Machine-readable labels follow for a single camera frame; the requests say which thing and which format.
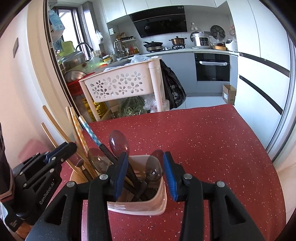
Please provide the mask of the plain wooden chopstick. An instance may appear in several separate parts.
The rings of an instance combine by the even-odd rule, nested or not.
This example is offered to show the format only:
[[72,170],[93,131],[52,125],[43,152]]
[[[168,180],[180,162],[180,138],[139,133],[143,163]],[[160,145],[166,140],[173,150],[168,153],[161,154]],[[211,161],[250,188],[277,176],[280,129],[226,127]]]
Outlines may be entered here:
[[[57,130],[57,132],[60,134],[60,136],[66,141],[66,142],[71,142],[70,138],[66,135],[66,133],[62,130],[62,128],[59,126],[59,124],[56,122],[55,118],[52,116],[52,114],[50,113],[50,111],[48,110],[48,108],[43,105],[42,106],[43,111],[45,112],[46,116],[48,117],[48,119],[50,120],[50,122],[52,123],[52,125],[55,127],[55,129]],[[80,146],[78,145],[77,147],[77,151],[76,151],[77,155],[80,157],[80,159],[82,160],[82,167],[80,168],[82,173],[88,173],[92,178],[95,178],[98,176],[97,172],[92,170],[89,164],[89,161],[86,160],[86,156],[85,154],[82,152]]]

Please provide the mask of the yellow patterned wooden chopstick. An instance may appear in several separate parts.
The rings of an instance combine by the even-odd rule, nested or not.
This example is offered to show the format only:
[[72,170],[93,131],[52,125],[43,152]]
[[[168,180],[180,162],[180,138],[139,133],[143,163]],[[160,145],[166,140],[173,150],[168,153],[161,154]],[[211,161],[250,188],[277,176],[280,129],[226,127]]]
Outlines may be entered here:
[[72,125],[74,138],[76,142],[79,144],[80,149],[82,149],[86,157],[88,157],[89,147],[86,143],[86,140],[81,130],[81,125],[78,121],[78,118],[75,114],[73,107],[69,108],[69,116],[70,116],[69,121],[70,121],[70,124]]

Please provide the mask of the blue patterned wooden chopstick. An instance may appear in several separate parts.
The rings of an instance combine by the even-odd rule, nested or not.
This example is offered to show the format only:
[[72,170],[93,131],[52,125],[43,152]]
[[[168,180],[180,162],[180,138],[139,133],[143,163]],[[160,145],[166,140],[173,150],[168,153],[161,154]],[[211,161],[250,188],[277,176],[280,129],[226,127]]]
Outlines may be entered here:
[[[103,144],[102,142],[100,142],[99,138],[95,135],[95,133],[93,132],[93,130],[91,129],[91,127],[88,125],[88,123],[86,122],[86,120],[84,119],[83,116],[79,116],[79,120],[81,121],[82,125],[84,126],[84,128],[86,129],[86,131],[88,132],[88,134],[90,135],[90,137],[93,139],[93,141],[95,142],[95,144],[97,144],[97,146],[99,147],[99,149],[103,152],[103,154],[105,154],[105,156],[107,156],[107,158],[113,163],[116,164],[119,160],[119,157],[117,157],[116,155],[114,155],[105,144]],[[134,185],[135,188],[139,188],[140,187],[140,181],[138,180],[131,164],[128,162],[128,168],[127,168],[127,177],[130,179],[130,181],[132,182],[132,184]]]

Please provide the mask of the brown handled metal spoon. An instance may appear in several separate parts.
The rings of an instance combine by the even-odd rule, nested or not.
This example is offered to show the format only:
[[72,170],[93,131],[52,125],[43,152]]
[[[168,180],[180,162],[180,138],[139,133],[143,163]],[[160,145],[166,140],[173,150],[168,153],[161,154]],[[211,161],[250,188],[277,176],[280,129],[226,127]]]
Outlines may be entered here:
[[125,135],[119,130],[113,130],[109,136],[109,146],[116,157],[120,157],[122,152],[130,154],[130,147]]

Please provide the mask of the red speckled table mat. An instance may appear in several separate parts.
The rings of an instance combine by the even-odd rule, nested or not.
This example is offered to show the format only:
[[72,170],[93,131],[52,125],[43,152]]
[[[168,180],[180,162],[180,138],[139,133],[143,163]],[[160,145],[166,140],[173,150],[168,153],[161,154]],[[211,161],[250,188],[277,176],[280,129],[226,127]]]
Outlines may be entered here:
[[172,110],[90,124],[108,144],[121,131],[131,155],[169,151],[186,172],[204,182],[224,181],[266,240],[283,230],[285,202],[276,170],[261,142],[231,105]]

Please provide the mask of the pink utensil holder cup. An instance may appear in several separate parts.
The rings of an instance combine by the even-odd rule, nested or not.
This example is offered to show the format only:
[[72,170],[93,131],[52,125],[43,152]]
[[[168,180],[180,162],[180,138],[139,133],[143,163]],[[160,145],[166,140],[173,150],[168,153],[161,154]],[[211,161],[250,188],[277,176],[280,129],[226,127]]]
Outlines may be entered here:
[[[148,159],[157,160],[149,155],[130,156],[129,162],[135,171],[138,180],[145,180],[145,166]],[[108,202],[109,211],[141,216],[156,216],[165,212],[167,206],[166,185],[163,178],[156,182],[150,182],[145,192],[137,200],[133,201],[134,195],[125,188],[117,202]]]

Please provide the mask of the dark spoon in cup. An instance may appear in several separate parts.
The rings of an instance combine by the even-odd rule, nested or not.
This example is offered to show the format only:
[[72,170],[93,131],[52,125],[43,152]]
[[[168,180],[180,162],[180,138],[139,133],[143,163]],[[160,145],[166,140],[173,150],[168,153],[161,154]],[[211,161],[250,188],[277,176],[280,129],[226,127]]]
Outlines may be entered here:
[[163,175],[163,155],[162,150],[153,151],[145,165],[145,181],[147,184],[160,180]]

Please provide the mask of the green vegetables bundle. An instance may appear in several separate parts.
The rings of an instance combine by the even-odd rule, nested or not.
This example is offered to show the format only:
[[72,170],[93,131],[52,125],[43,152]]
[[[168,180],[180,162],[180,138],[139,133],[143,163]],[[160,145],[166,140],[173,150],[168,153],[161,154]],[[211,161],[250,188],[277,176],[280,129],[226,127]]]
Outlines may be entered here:
[[147,111],[144,109],[144,100],[140,96],[125,98],[119,105],[118,116],[120,118],[146,113]]

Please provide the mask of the cardboard box on floor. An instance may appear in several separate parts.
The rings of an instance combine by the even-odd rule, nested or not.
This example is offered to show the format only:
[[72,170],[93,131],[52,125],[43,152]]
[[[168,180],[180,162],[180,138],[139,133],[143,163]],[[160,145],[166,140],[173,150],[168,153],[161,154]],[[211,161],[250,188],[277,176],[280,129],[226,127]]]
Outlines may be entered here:
[[235,97],[236,88],[229,84],[222,86],[222,99],[225,101],[226,104],[234,105]]

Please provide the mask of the black plastic bag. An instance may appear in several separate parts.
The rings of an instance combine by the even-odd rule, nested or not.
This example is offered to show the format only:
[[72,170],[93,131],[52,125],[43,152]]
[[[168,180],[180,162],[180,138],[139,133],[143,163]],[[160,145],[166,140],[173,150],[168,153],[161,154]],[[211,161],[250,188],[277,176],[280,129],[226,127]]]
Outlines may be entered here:
[[168,67],[161,59],[160,61],[165,97],[170,103],[170,109],[178,108],[186,100],[186,93],[175,75],[174,71]]

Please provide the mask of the black built-in oven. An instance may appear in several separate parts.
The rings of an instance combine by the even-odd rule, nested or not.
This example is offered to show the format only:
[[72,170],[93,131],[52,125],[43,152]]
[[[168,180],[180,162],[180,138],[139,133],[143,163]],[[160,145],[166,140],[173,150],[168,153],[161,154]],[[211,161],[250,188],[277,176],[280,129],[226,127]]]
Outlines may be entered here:
[[197,81],[229,81],[230,56],[215,53],[195,53]]

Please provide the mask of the black wok on stove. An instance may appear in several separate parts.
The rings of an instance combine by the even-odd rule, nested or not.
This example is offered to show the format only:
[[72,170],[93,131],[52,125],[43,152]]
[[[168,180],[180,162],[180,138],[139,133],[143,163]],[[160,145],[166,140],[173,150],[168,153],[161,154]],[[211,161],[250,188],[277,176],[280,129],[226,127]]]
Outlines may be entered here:
[[148,52],[157,52],[163,49],[163,43],[154,42],[154,41],[151,41],[151,42],[144,41],[144,47]]

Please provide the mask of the silver rice cooker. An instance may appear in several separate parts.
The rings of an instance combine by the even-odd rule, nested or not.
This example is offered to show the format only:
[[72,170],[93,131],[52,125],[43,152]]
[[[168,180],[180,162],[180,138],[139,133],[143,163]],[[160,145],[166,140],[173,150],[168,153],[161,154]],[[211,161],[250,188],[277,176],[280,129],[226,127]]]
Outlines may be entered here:
[[192,32],[190,40],[194,44],[194,48],[197,49],[210,49],[209,35],[203,32]]

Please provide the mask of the steel cooking pot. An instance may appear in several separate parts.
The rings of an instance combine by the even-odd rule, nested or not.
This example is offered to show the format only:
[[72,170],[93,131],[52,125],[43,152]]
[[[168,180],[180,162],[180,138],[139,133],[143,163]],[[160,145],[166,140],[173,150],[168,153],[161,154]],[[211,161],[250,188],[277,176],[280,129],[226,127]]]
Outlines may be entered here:
[[187,38],[179,38],[178,36],[173,38],[173,39],[170,39],[169,41],[171,41],[172,45],[173,46],[184,46],[186,43],[185,43],[185,40]]

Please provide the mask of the black range hood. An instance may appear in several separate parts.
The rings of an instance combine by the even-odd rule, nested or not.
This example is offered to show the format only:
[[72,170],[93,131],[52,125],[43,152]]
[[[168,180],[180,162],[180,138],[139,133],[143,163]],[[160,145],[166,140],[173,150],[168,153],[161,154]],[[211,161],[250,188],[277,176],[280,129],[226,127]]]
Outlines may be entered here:
[[163,6],[129,15],[141,38],[187,32],[184,6]]

